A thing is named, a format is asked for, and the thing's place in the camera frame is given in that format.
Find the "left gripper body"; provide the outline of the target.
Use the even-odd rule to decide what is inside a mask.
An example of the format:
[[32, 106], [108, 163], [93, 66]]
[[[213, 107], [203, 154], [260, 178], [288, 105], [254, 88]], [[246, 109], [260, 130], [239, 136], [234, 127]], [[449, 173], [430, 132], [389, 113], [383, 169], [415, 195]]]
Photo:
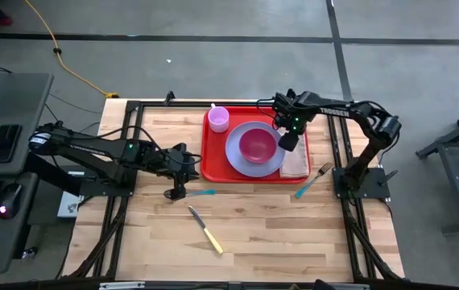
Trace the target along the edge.
[[158, 176], [179, 181], [198, 180], [195, 154], [187, 150], [186, 143], [178, 143], [172, 148], [155, 149], [148, 155], [148, 171]]

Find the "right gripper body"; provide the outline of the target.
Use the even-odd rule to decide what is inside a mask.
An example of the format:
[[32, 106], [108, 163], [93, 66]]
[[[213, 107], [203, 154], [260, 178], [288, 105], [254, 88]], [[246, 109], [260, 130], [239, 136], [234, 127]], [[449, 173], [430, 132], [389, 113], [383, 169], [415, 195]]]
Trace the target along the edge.
[[307, 126], [308, 106], [301, 104], [274, 103], [274, 124], [277, 128], [302, 135]]

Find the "teal-handled metal spoon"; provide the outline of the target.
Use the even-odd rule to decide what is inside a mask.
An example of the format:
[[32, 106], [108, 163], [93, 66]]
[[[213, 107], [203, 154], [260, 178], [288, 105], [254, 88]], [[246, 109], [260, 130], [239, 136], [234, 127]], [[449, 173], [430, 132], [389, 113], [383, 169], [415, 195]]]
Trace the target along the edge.
[[[186, 197], [198, 196], [198, 195], [214, 195], [216, 193], [217, 191], [215, 189], [205, 189], [205, 190], [197, 190], [197, 191], [192, 191], [192, 190], [187, 189]], [[169, 189], [165, 191], [163, 195], [171, 201], [178, 201], [174, 199], [174, 189]]]

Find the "beige cloth napkin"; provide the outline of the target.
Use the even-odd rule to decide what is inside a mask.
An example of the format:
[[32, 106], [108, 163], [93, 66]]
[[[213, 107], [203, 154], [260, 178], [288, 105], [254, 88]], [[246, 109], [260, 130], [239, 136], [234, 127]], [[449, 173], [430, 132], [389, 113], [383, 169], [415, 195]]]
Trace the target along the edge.
[[305, 178], [309, 176], [309, 154], [305, 135], [300, 135], [293, 151], [285, 151], [282, 166], [279, 169], [281, 178]]

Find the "magenta plastic bowl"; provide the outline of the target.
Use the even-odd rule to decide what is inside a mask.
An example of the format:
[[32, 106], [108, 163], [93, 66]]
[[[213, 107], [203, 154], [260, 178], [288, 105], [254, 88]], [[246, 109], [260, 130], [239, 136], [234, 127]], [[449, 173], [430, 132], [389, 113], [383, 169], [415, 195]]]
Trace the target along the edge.
[[254, 164], [266, 163], [277, 150], [274, 135], [261, 128], [247, 130], [240, 138], [238, 146], [244, 159]]

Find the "teal-handled metal fork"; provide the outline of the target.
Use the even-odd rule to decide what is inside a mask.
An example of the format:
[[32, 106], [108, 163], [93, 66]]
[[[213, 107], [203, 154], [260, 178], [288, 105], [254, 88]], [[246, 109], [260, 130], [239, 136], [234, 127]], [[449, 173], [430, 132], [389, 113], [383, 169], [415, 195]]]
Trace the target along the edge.
[[300, 199], [306, 192], [307, 190], [320, 178], [322, 177], [328, 170], [330, 170], [332, 168], [332, 164], [331, 163], [326, 163], [324, 164], [323, 166], [321, 166], [316, 175], [303, 187], [301, 188], [300, 190], [298, 190], [296, 192], [296, 194], [294, 195], [294, 197], [296, 199]]

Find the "lilac round plate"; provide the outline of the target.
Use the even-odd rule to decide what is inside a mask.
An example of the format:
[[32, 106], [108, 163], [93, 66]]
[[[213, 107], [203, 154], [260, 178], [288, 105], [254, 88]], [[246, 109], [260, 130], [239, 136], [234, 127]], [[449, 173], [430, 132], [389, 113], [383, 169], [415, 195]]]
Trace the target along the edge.
[[[253, 163], [247, 160], [239, 148], [242, 136], [253, 129], [263, 130], [274, 139], [273, 148], [275, 149], [275, 154], [267, 162], [262, 164]], [[244, 176], [254, 178], [269, 176], [279, 170], [285, 157], [285, 150], [278, 146], [280, 137], [280, 133], [265, 122], [244, 122], [235, 127], [226, 139], [226, 159], [235, 170]]]

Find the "cream-handled table knife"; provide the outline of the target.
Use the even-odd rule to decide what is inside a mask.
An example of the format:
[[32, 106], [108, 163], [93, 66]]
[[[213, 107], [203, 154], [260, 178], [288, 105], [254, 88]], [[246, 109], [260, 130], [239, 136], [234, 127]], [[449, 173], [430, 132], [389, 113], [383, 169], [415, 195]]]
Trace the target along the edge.
[[211, 245], [213, 246], [214, 250], [219, 254], [222, 255], [224, 253], [224, 250], [222, 249], [221, 245], [219, 242], [213, 237], [213, 235], [209, 232], [208, 228], [206, 227], [206, 224], [202, 220], [201, 216], [198, 214], [198, 212], [192, 207], [188, 207], [189, 211], [197, 221], [198, 225], [201, 227], [203, 232], [205, 233], [205, 236], [208, 238], [210, 241]]

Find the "lilac plastic mug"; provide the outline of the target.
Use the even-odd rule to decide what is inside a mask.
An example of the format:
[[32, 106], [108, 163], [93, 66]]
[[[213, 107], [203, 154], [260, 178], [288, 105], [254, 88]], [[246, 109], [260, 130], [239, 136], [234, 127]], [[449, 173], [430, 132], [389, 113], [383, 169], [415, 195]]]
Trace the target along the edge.
[[225, 132], [229, 127], [230, 114], [223, 106], [211, 104], [208, 112], [209, 127], [215, 133]]

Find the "red plastic tray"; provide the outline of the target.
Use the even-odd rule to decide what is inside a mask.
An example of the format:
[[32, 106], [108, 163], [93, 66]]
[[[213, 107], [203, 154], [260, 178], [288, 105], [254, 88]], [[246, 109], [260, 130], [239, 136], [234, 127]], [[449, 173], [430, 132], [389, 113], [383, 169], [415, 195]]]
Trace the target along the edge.
[[225, 142], [229, 133], [244, 122], [265, 122], [271, 124], [271, 118], [266, 114], [272, 112], [271, 108], [258, 110], [251, 106], [228, 106], [229, 127], [225, 132], [215, 133], [209, 127], [208, 114], [203, 119], [203, 133], [201, 138], [201, 174], [211, 182], [216, 183], [254, 183], [254, 184], [299, 184], [305, 178], [281, 178], [279, 170], [265, 177], [248, 177], [235, 170], [225, 155]]

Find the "white printed box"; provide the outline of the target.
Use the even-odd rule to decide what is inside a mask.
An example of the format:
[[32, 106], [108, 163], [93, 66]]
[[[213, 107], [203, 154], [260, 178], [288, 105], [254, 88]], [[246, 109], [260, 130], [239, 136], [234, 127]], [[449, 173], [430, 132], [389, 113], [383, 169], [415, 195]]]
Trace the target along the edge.
[[83, 200], [83, 196], [76, 196], [68, 192], [63, 192], [56, 216], [58, 218], [76, 218], [78, 206]]

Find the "grey computer desk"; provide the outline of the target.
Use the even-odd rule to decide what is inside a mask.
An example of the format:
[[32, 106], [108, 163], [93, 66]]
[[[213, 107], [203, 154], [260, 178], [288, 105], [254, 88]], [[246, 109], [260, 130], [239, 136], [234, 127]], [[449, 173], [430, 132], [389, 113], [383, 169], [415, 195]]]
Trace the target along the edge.
[[0, 164], [0, 192], [11, 183], [23, 186], [17, 215], [7, 220], [0, 218], [0, 273], [7, 271], [11, 261], [23, 252], [28, 211], [39, 183], [35, 173], [23, 171], [29, 154], [28, 137], [39, 124], [52, 82], [53, 76], [47, 73], [0, 73], [0, 126], [22, 126], [12, 160]]

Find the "black computer mouse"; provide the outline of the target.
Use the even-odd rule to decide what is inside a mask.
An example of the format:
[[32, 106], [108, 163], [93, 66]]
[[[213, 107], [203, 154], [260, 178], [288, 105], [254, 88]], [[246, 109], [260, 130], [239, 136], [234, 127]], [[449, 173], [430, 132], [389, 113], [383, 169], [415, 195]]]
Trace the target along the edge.
[[0, 192], [0, 218], [14, 218], [20, 208], [23, 186], [19, 183], [6, 185]]

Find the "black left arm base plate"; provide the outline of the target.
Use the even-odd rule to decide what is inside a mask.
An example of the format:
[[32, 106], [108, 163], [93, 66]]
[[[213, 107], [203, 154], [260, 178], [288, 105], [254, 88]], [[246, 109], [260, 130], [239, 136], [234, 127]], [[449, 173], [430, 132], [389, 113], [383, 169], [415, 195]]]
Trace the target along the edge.
[[98, 176], [80, 176], [80, 195], [102, 197], [130, 197], [134, 193], [136, 174], [124, 177], [121, 182]]

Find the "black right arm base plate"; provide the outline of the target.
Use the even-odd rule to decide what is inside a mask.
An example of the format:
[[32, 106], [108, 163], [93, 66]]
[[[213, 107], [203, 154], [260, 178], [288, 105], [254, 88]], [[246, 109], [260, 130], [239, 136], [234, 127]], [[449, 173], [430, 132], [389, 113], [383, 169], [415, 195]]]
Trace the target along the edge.
[[390, 198], [391, 194], [387, 183], [397, 173], [397, 170], [385, 173], [383, 168], [367, 168], [363, 182], [358, 189], [350, 189], [343, 179], [344, 168], [334, 168], [332, 177], [335, 196], [340, 199]]

